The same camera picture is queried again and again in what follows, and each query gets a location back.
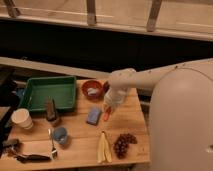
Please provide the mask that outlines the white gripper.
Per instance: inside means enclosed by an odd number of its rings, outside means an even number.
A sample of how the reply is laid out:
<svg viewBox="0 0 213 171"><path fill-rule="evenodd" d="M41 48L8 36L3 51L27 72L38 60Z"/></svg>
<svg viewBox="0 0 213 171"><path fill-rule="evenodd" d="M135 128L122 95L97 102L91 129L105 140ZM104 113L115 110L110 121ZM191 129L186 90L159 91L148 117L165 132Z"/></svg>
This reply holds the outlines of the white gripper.
<svg viewBox="0 0 213 171"><path fill-rule="evenodd" d="M124 102L127 92L127 89L116 90L110 88L104 96L104 103L116 108Z"/></svg>

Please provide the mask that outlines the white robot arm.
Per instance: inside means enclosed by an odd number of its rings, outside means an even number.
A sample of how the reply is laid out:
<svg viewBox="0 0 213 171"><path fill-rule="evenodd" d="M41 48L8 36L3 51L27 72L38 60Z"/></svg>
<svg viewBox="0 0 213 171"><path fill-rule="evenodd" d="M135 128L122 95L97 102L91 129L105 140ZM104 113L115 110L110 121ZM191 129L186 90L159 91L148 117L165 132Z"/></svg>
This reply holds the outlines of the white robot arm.
<svg viewBox="0 0 213 171"><path fill-rule="evenodd" d="M122 104L131 88L152 93L149 171L213 171L213 58L117 70L108 83L106 108Z"/></svg>

